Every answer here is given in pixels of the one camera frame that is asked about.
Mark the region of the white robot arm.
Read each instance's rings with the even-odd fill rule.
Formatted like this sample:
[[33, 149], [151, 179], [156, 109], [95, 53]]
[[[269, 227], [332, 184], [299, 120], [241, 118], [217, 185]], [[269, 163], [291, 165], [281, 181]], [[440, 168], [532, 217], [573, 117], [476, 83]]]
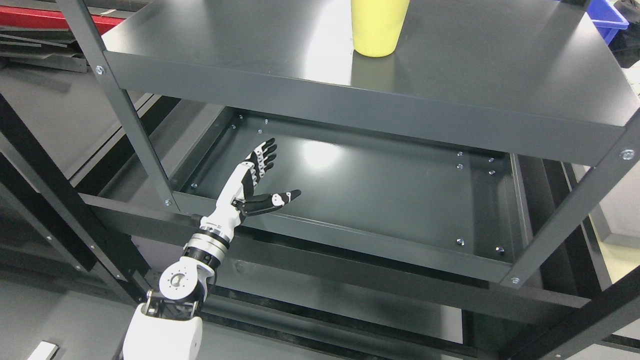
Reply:
[[134, 310], [123, 340], [124, 360], [194, 360], [202, 344], [200, 311], [234, 231], [202, 226], [182, 255]]

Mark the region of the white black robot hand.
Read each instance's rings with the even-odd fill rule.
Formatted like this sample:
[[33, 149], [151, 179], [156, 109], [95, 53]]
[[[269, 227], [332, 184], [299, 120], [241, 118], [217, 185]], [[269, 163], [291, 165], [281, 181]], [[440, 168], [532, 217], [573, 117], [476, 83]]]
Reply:
[[217, 233], [231, 240], [235, 228], [244, 223], [247, 217], [275, 212], [301, 196], [299, 189], [256, 194], [256, 187], [267, 171], [274, 167], [276, 149], [277, 144], [272, 137], [256, 146], [234, 168], [215, 202], [214, 211], [199, 221], [200, 230]]

